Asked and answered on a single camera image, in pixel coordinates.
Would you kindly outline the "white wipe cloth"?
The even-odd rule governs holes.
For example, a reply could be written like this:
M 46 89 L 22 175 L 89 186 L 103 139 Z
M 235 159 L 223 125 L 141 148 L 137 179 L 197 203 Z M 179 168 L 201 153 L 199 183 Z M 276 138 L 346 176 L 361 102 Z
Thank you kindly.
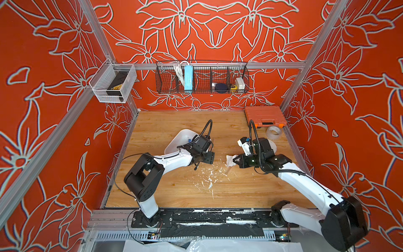
M 226 166 L 227 166 L 228 168 L 234 167 L 234 166 L 237 165 L 237 164 L 234 162 L 234 159 L 235 159 L 237 156 L 238 156 L 238 155 L 233 155 L 233 156 L 227 155 L 227 156 L 226 156 Z

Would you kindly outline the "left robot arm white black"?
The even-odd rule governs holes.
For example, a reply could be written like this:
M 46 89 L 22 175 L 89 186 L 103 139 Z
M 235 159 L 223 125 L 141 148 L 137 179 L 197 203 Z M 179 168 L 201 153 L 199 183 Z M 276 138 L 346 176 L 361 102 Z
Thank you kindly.
M 154 194 L 163 175 L 178 168 L 200 163 L 213 164 L 213 142 L 207 135 L 191 130 L 180 131 L 165 148 L 164 155 L 142 154 L 124 178 L 124 183 L 134 194 L 140 211 L 149 220 L 159 211 Z

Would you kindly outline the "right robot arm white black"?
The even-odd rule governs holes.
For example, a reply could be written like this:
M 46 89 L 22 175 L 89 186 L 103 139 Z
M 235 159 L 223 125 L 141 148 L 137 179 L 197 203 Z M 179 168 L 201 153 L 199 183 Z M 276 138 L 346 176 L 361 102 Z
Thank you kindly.
M 305 209 L 283 200 L 271 208 L 270 221 L 276 227 L 294 223 L 314 231 L 337 251 L 353 248 L 368 234 L 363 207 L 353 196 L 344 197 L 303 172 L 290 158 L 275 154 L 266 138 L 238 140 L 243 154 L 233 158 L 241 169 L 260 168 L 273 174 L 304 195 L 315 209 Z

